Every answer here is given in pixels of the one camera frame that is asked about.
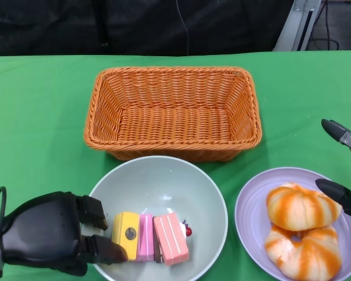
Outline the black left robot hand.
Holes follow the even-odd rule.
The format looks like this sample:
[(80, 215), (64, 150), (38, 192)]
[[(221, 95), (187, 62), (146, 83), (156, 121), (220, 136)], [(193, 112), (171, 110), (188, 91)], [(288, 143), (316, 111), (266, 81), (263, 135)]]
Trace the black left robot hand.
[(2, 260), (73, 276), (84, 276), (90, 263), (128, 261), (122, 246), (102, 235), (83, 235), (81, 224), (108, 229), (102, 203), (96, 198), (57, 191), (31, 199), (4, 217)]

